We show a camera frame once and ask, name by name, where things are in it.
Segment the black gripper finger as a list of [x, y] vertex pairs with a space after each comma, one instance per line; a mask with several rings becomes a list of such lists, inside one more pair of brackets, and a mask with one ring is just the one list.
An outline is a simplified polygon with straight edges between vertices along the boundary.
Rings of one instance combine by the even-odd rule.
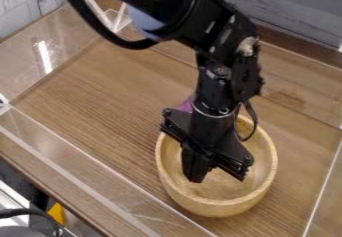
[[220, 159], [218, 163], [218, 167], [239, 181], [244, 180], [248, 173], [248, 168], [251, 166], [251, 159], [243, 161], [236, 161], [234, 159]]
[[215, 167], [212, 152], [191, 143], [182, 144], [182, 170], [190, 182], [202, 183]]

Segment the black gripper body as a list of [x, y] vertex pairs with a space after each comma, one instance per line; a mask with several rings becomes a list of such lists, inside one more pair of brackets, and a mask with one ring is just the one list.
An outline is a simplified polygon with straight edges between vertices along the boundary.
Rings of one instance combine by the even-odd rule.
[[243, 145], [244, 139], [236, 133], [238, 108], [232, 111], [211, 111], [192, 104], [192, 112], [166, 108], [160, 130], [179, 143], [191, 143], [214, 153], [216, 167], [220, 159], [243, 161], [254, 156]]

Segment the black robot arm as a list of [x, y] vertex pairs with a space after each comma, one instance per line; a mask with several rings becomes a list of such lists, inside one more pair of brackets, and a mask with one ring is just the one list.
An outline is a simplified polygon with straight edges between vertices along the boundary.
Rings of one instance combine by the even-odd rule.
[[122, 0], [140, 40], [120, 38], [105, 27], [85, 0], [67, 0], [87, 24], [109, 42], [143, 50], [175, 40], [195, 51], [198, 84], [188, 112], [164, 109], [160, 130], [182, 148], [182, 170], [187, 179], [203, 181], [214, 168], [238, 180], [246, 178], [254, 156], [236, 130], [239, 111], [256, 119], [250, 99], [260, 93], [258, 28], [226, 0]]

